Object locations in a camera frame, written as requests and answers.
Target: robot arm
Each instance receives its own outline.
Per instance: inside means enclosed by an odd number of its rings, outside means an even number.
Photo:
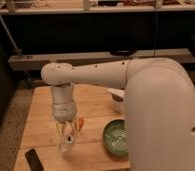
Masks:
[[[63,85],[74,82],[125,89],[124,114],[134,171],[195,171],[195,90],[178,63],[166,58],[79,67],[51,63],[41,75],[55,89],[54,103],[56,97],[64,100],[59,95],[67,91]],[[68,118],[60,112],[57,116],[60,121]]]

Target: small hole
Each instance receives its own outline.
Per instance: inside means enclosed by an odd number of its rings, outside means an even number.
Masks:
[[[191,129],[191,133],[194,135],[195,134],[195,127],[193,127],[192,129]]]
[[[68,139],[68,141],[72,141],[72,138],[71,138],[70,136],[68,136],[68,138],[67,138],[67,139]]]

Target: wooden table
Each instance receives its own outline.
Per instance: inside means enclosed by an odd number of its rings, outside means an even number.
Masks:
[[[50,87],[35,89],[27,123],[18,152],[15,171],[29,171],[25,152],[35,148],[46,171],[92,171],[129,168],[128,160],[110,156],[102,144],[104,126],[122,118],[112,109],[112,99],[106,88],[76,85],[74,97],[78,115],[85,118],[81,136],[69,156],[62,157],[59,136],[51,115]]]

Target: black phone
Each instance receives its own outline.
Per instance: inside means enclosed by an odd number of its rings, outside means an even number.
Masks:
[[[35,149],[31,149],[25,153],[27,162],[29,163],[31,171],[43,171],[44,168],[36,153]]]

